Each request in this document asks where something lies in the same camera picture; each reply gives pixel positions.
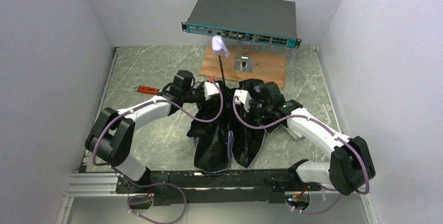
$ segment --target black pole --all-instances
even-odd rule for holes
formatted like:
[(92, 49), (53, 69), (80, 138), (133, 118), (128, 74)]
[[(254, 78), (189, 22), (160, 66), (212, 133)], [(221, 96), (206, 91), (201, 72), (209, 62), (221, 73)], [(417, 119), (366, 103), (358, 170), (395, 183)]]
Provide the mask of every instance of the black pole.
[(223, 72), (223, 64), (222, 64), (222, 58), (221, 58), (221, 56), (219, 55), (218, 56), (218, 62), (220, 63), (220, 70), (221, 70), (221, 72), (222, 72), (222, 74), (221, 74), (221, 78), (223, 79), (223, 84), (224, 85), (226, 85), (226, 82), (225, 82), (225, 73)]

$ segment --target metal stand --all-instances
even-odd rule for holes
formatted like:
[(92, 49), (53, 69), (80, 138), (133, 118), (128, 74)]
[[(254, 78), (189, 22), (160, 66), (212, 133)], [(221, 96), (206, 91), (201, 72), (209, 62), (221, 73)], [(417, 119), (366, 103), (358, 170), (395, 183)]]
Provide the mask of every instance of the metal stand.
[(243, 41), (237, 40), (236, 59), (234, 70), (246, 73), (252, 73), (254, 69), (254, 59), (247, 54), (243, 54)]

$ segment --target marble tabletop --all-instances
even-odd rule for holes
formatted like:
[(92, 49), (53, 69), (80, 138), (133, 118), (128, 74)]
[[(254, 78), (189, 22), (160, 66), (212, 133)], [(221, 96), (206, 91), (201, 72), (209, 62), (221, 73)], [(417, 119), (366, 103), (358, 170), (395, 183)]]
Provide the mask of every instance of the marble tabletop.
[[(286, 100), (300, 102), (313, 116), (340, 130), (333, 111), (320, 63), (312, 46), (299, 49), (272, 45), (245, 45), (245, 49), (285, 54), (285, 88), (281, 89)], [(123, 46), (118, 56), (106, 90), (103, 107), (128, 108), (150, 99), (151, 95), (135, 92), (134, 86), (162, 88), (172, 82), (181, 69), (191, 71), (196, 81), (207, 77), (199, 75), (206, 45), (150, 45)], [(229, 87), (236, 81), (227, 81)], [(184, 106), (196, 114), (194, 104)], [(142, 127), (134, 134), (131, 152), (151, 170), (196, 170), (193, 165), (196, 146), (186, 133), (192, 119), (182, 112), (158, 119)], [(328, 161), (327, 156), (307, 139), (293, 139), (280, 127), (267, 134), (263, 147), (250, 169), (288, 168), (301, 159)], [(231, 160), (230, 169), (243, 169)], [(107, 167), (94, 167), (89, 161), (87, 172), (112, 171)]]

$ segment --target wooden base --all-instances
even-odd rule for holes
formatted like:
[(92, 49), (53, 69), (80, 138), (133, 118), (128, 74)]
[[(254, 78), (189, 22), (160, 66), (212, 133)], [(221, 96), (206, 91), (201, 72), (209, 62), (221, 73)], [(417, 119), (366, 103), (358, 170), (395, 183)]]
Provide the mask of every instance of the wooden base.
[[(254, 69), (252, 73), (246, 73), (234, 70), (236, 48), (228, 48), (231, 56), (229, 58), (222, 56), (221, 58), (223, 71), (227, 80), (241, 81), (254, 78), (262, 79), (265, 83), (273, 81), (277, 83), (280, 88), (285, 86), (285, 55), (243, 49), (243, 53), (248, 54), (250, 58), (254, 58)], [(218, 56), (213, 54), (211, 45), (206, 48), (205, 57), (203, 58), (202, 67), (200, 68), (200, 75), (217, 78), (222, 77)]]

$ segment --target orange tool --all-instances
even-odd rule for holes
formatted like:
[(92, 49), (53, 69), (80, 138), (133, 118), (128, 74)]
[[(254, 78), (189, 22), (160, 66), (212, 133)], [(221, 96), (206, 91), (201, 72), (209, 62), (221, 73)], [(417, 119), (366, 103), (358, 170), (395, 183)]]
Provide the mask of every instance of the orange tool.
[(135, 86), (134, 91), (146, 93), (148, 95), (157, 95), (158, 89), (154, 87)]

